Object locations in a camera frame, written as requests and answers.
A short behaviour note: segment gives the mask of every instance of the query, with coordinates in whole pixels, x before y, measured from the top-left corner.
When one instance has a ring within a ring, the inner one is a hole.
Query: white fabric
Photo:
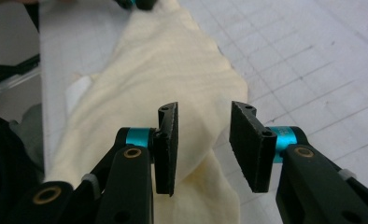
[[[92,78],[46,180],[76,187],[120,127],[158,127],[157,109],[178,102],[176,192],[155,195],[155,223],[238,223],[239,201],[211,148],[247,84],[176,0],[134,11],[109,66]]]

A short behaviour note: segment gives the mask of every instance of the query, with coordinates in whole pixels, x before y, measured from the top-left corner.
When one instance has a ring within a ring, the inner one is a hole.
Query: cream cloth
[[[178,102],[176,192],[155,195],[155,223],[238,223],[239,201],[211,149],[247,84],[176,0],[135,10],[109,66],[74,108],[46,180],[76,187],[121,127],[158,127],[161,105]]]

